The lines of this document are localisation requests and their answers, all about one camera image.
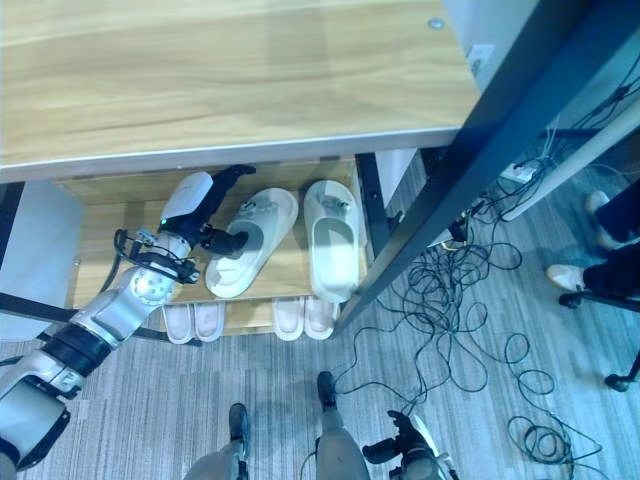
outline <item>white slipper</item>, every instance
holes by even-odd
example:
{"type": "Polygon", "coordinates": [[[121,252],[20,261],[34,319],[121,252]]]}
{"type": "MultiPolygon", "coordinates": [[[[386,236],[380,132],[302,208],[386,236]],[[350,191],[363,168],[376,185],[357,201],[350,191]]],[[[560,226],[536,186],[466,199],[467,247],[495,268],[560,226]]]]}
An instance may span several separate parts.
{"type": "Polygon", "coordinates": [[[304,199],[304,220],[311,258],[313,293],[342,303],[358,286],[358,208],[347,187],[316,182],[304,199]]]}
{"type": "Polygon", "coordinates": [[[298,201],[286,190],[268,188],[245,202],[227,232],[247,232],[249,239],[240,256],[214,256],[207,267],[207,288],[221,298],[244,292],[298,217],[298,201]]]}
{"type": "Polygon", "coordinates": [[[182,345],[193,338],[193,320],[189,305],[163,305],[160,308],[171,343],[182,345]]]}
{"type": "Polygon", "coordinates": [[[273,330],[279,339],[291,342],[302,335],[304,304],[304,297],[273,299],[273,330]]]}
{"type": "Polygon", "coordinates": [[[326,340],[333,333],[339,305],[316,297],[307,297],[304,310],[304,333],[314,340],[326,340]]]}
{"type": "Polygon", "coordinates": [[[195,336],[203,342],[217,340],[224,330],[225,302],[195,303],[193,323],[195,336]]]}

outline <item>wooden tabletop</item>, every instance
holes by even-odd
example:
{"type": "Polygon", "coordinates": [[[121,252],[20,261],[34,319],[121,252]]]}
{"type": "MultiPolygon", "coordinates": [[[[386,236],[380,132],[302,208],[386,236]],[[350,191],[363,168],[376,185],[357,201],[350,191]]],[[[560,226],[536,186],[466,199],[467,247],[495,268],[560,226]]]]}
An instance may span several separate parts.
{"type": "Polygon", "coordinates": [[[439,0],[2,7],[0,181],[166,166],[121,154],[435,135],[477,99],[439,0]]]}

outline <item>chair leg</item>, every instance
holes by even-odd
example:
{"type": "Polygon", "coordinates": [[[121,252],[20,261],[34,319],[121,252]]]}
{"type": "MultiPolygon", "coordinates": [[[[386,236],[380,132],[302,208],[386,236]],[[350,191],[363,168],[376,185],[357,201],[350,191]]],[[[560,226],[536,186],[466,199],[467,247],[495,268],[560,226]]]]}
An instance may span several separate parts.
{"type": "Polygon", "coordinates": [[[627,376],[621,377],[620,375],[615,374],[609,375],[605,379],[604,383],[618,392],[626,392],[629,388],[629,384],[637,380],[638,372],[640,372],[640,351],[638,351],[638,355],[636,355],[636,359],[627,376]]]}

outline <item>metal table leg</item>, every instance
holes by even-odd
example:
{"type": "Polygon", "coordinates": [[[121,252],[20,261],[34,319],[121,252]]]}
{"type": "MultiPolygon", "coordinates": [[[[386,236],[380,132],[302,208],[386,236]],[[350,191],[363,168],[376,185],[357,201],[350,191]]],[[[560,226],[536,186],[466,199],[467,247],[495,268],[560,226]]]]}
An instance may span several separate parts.
{"type": "Polygon", "coordinates": [[[441,166],[342,309],[334,336],[469,207],[639,25],[640,2],[571,0],[561,9],[538,3],[441,166]]]}

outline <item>wooden board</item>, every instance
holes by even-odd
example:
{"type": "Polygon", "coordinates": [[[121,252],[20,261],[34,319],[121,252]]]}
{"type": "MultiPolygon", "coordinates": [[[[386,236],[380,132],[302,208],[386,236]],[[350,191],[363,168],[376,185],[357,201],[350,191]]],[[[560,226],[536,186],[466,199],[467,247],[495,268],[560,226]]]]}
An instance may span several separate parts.
{"type": "MultiPolygon", "coordinates": [[[[104,205],[152,200],[167,200],[184,177],[198,170],[174,170],[136,175],[113,175],[57,182],[83,205],[104,205]]],[[[209,170],[214,174],[218,170],[209,170]]],[[[308,159],[256,165],[256,173],[240,177],[234,195],[253,195],[269,186],[300,190],[318,180],[335,180],[350,185],[355,175],[353,157],[308,159]]]]}
{"type": "Polygon", "coordinates": [[[458,127],[477,98],[439,0],[2,8],[5,166],[458,127]]]}
{"type": "MultiPolygon", "coordinates": [[[[350,185],[349,172],[352,172],[353,168],[353,160],[316,161],[300,165],[299,168],[291,170],[289,178],[286,181],[283,180],[282,183],[289,187],[289,191],[298,198],[301,204],[305,185],[308,185],[311,181],[325,178],[331,178],[350,185]]],[[[245,183],[240,183],[237,189],[234,188],[232,190],[232,194],[227,195],[218,212],[212,217],[212,225],[216,228],[226,229],[240,205],[251,194],[268,186],[280,186],[277,179],[284,176],[283,169],[288,170],[288,167],[283,167],[282,165],[274,165],[271,168],[261,167],[256,175],[246,177],[245,183]]],[[[148,183],[146,187],[141,187],[138,194],[142,192],[148,198],[162,196],[167,183],[167,179],[163,178],[162,175],[159,174],[157,177],[157,183],[155,184],[157,189],[153,188],[152,183],[148,183]]],[[[179,178],[173,178],[173,188],[178,182],[179,178]]],[[[87,197],[81,196],[81,199],[88,198],[93,200],[117,198],[118,195],[120,195],[121,199],[127,199],[129,195],[135,193],[135,185],[136,182],[128,176],[122,177],[120,182],[113,178],[66,182],[67,188],[71,191],[87,192],[87,197]],[[95,195],[91,194],[90,189],[85,188],[87,185],[95,187],[95,195]]],[[[71,282],[69,306],[82,306],[99,291],[113,261],[114,231],[117,228],[126,228],[133,233],[141,226],[154,231],[158,226],[160,213],[165,203],[166,199],[93,203],[85,207],[85,221],[77,255],[78,265],[71,282]]],[[[192,252],[192,256],[197,260],[198,270],[204,273],[211,254],[200,247],[196,247],[192,252]]],[[[361,276],[363,276],[365,271],[364,248],[361,248],[360,265],[361,276]]],[[[130,265],[123,264],[120,271],[122,272],[129,267],[130,265]]],[[[269,258],[253,284],[237,299],[311,295],[309,276],[309,254],[301,209],[293,229],[269,258]]],[[[215,300],[215,297],[207,290],[204,285],[204,278],[202,278],[196,285],[184,285],[181,287],[174,299],[174,303],[213,300],[215,300]]]]}

